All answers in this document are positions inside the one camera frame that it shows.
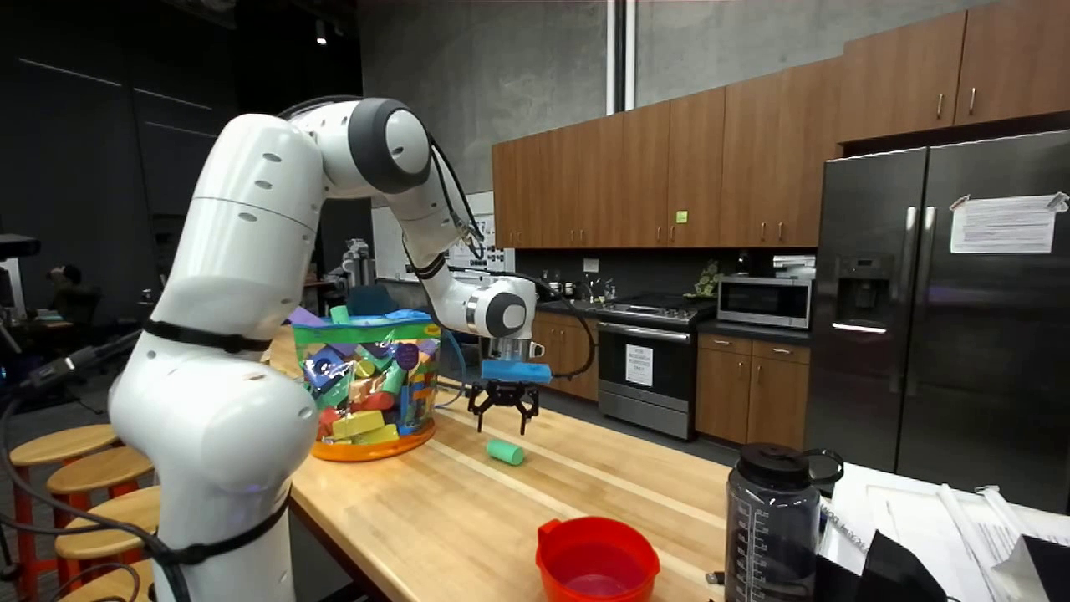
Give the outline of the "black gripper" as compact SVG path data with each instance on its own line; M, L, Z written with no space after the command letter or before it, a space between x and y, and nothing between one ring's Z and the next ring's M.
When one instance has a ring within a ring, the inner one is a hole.
M469 410L474 414L474 432L486 423L486 410L490 405L508 405L523 410L517 435L528 435L528 423L539 416L539 386L523 380L487 380L478 384L474 401L469 401Z

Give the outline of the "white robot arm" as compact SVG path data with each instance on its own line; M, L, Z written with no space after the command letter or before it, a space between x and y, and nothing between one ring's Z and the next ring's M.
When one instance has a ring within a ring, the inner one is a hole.
M321 206L360 196L391 206L437 325L508 357L533 351L533 282L448 270L448 251L474 224L406 104L331 96L283 118L229 118L195 182L163 289L107 394L114 432L157 474L155 602L295 602L286 494L316 410L260 353L305 293Z

